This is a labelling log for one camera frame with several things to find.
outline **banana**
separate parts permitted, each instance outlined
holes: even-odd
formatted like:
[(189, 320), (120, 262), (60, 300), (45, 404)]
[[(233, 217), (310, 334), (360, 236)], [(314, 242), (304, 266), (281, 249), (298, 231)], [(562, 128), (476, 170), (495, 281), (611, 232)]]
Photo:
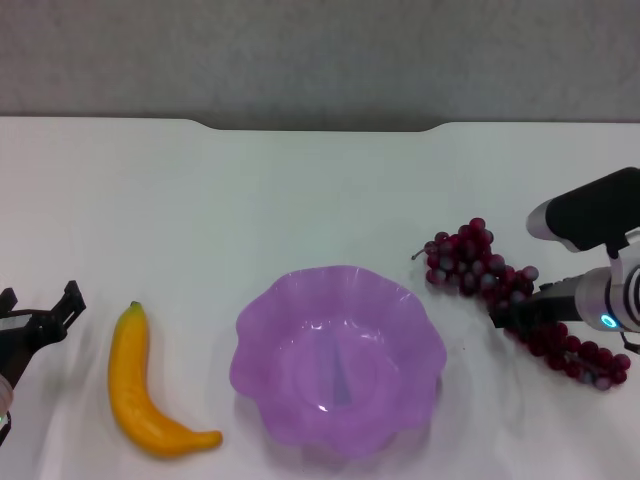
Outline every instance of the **banana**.
[(164, 458), (215, 448), (218, 431), (196, 433), (164, 416), (147, 393), (149, 325), (137, 302), (122, 314), (109, 356), (109, 399), (116, 422), (146, 452)]

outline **grape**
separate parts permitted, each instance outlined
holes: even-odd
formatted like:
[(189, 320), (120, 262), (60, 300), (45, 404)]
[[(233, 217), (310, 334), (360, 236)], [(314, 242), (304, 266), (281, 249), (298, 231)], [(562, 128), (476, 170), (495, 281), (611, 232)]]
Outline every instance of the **grape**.
[(483, 230), (478, 237), (478, 242), (487, 247), (491, 245), (493, 243), (493, 233), (491, 233), (491, 230)]
[(464, 258), (467, 260), (474, 260), (478, 255), (478, 247), (473, 243), (473, 240), (465, 240), (462, 242), (462, 249)]
[(582, 374), (578, 378), (578, 381), (587, 385), (593, 385), (593, 382), (595, 381), (595, 375), (590, 370), (585, 369), (582, 371)]
[(556, 372), (564, 370), (564, 367), (567, 364), (567, 361), (562, 355), (548, 355), (545, 360), (547, 362), (547, 365), (549, 365), (549, 368)]
[(487, 266), (493, 273), (501, 273), (505, 268), (504, 257), (497, 254), (491, 255)]
[(456, 272), (463, 274), (464, 272), (467, 271), (468, 268), (469, 266), (466, 263), (458, 262), (458, 265), (456, 266)]
[(550, 330), (547, 335), (547, 342), (549, 342), (549, 347), (555, 352), (564, 350), (565, 341), (566, 336), (562, 335), (555, 329)]
[(598, 353), (598, 344), (595, 342), (587, 341), (580, 345), (578, 355), (584, 360), (593, 360)]
[(433, 270), (427, 270), (427, 282), (429, 282), (431, 285), (435, 285), (436, 284), (436, 279), (433, 276)]
[(631, 359), (624, 353), (619, 353), (613, 357), (613, 364), (621, 370), (629, 370), (631, 368)]
[(625, 372), (624, 370), (614, 370), (613, 372), (611, 372), (611, 381), (616, 385), (622, 385), (627, 381), (627, 372)]
[(453, 243), (449, 240), (445, 240), (438, 247), (438, 253), (440, 253), (440, 255), (450, 255), (451, 252), (453, 252)]
[(503, 300), (508, 300), (511, 297), (511, 288), (508, 285), (498, 285), (496, 295)]
[(445, 272), (451, 272), (455, 268), (455, 262), (449, 257), (440, 257), (440, 268)]
[(449, 278), (447, 278), (447, 283), (452, 287), (459, 287), (461, 281), (462, 279), (460, 278), (460, 275), (456, 275), (455, 273), (451, 274)]
[(515, 292), (511, 293), (511, 297), (509, 298), (509, 301), (512, 304), (516, 304), (516, 303), (523, 302), (526, 298), (527, 297), (524, 293), (520, 292), (519, 290), (516, 290)]
[(457, 233), (454, 233), (449, 237), (449, 241), (451, 242), (451, 245), (455, 250), (456, 248), (458, 248), (458, 245), (460, 245), (460, 235), (458, 235)]
[(545, 348), (544, 343), (533, 338), (529, 339), (528, 347), (531, 355), (533, 355), (534, 357), (544, 357), (547, 353), (547, 349)]
[(576, 353), (580, 349), (580, 345), (582, 345), (580, 339), (573, 335), (569, 335), (565, 340), (565, 348), (571, 353)]
[(444, 270), (436, 268), (431, 271), (433, 272), (434, 285), (442, 285), (447, 279), (447, 274)]
[(463, 225), (458, 229), (458, 236), (460, 240), (466, 240), (471, 238), (471, 227), (469, 225)]
[(429, 255), (427, 257), (427, 265), (431, 268), (438, 268), (440, 266), (440, 257), (437, 255)]
[(496, 292), (494, 290), (483, 290), (482, 298), (484, 298), (487, 303), (495, 303), (496, 301)]
[(596, 363), (599, 367), (609, 368), (612, 362), (613, 355), (611, 354), (611, 350), (608, 348), (601, 348), (598, 350), (598, 353), (596, 354)]
[(564, 367), (564, 371), (569, 378), (578, 378), (582, 373), (580, 365), (576, 362), (568, 362)]
[(501, 275), (502, 282), (511, 285), (516, 281), (516, 271), (511, 265), (506, 265)]
[(524, 267), (522, 269), (522, 277), (530, 282), (535, 282), (540, 276), (540, 272), (536, 267), (529, 265), (528, 267)]
[(563, 337), (566, 337), (569, 334), (569, 327), (567, 327), (564, 323), (556, 323), (554, 330)]
[(464, 274), (464, 278), (462, 280), (465, 288), (469, 288), (475, 291), (476, 289), (476, 277), (473, 276), (473, 273), (467, 272)]
[(485, 273), (480, 277), (480, 290), (491, 290), (496, 287), (498, 284), (498, 279), (491, 275), (490, 273)]
[(449, 238), (449, 234), (447, 232), (438, 232), (438, 233), (436, 233), (436, 236), (435, 236), (434, 240), (436, 242), (436, 245), (440, 245), (447, 238)]
[(593, 385), (602, 392), (609, 390), (611, 388), (611, 384), (611, 379), (606, 376), (600, 376), (595, 382), (593, 382)]
[(424, 253), (431, 255), (432, 253), (438, 253), (438, 246), (436, 242), (430, 241), (424, 244)]
[(486, 227), (486, 223), (482, 218), (474, 218), (469, 222), (469, 227), (471, 227), (471, 231), (475, 233), (480, 233)]
[(476, 260), (471, 264), (471, 271), (476, 277), (481, 277), (482, 274), (487, 271), (487, 269), (485, 268), (484, 263), (482, 263), (480, 260)]

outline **plastic bowl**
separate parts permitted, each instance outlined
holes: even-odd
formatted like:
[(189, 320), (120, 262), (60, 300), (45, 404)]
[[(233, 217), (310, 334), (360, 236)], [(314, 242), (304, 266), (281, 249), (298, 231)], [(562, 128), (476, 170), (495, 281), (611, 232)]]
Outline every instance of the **plastic bowl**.
[(231, 384), (283, 444), (361, 457), (431, 417), (446, 350), (420, 300), (376, 273), (291, 272), (242, 311), (236, 329)]

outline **robotic arm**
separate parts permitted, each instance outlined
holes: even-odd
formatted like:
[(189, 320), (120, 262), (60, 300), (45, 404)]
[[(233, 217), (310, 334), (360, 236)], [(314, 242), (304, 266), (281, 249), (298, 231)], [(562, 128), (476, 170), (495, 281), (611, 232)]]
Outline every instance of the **robotic arm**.
[(625, 348), (640, 354), (625, 332), (640, 332), (640, 169), (625, 168), (549, 200), (527, 219), (529, 233), (561, 242), (572, 252), (605, 245), (610, 267), (540, 287), (507, 312), (492, 316), (497, 328), (530, 328), (556, 321), (583, 321), (622, 334)]
[(76, 282), (50, 311), (16, 310), (11, 288), (0, 293), (0, 445), (11, 430), (9, 407), (13, 389), (31, 357), (42, 347), (64, 340), (67, 330), (86, 308)]

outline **table surface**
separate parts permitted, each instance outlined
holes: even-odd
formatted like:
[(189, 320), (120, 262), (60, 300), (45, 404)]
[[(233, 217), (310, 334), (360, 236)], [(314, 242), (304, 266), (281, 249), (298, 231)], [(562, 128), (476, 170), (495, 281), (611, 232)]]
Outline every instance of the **table surface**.
[[(18, 385), (2, 478), (635, 478), (634, 367), (608, 393), (554, 374), (474, 302), (426, 289), (422, 263), (409, 257), (437, 231), (482, 216), (495, 250), (537, 265), (541, 281), (605, 265), (600, 248), (572, 254), (529, 237), (525, 219), (546, 199), (639, 165), (638, 152), (638, 125), (471, 123), (381, 134), (0, 119), (0, 288), (12, 286), (20, 306), (50, 308), (75, 279), (88, 306)], [(242, 307), (288, 271), (334, 264), (414, 291), (448, 351), (430, 427), (350, 462), (274, 443), (228, 381)], [(159, 461), (116, 427), (107, 359), (132, 300), (152, 322), (153, 399), (194, 429), (221, 429), (221, 449)], [(622, 351), (617, 335), (571, 330)]]

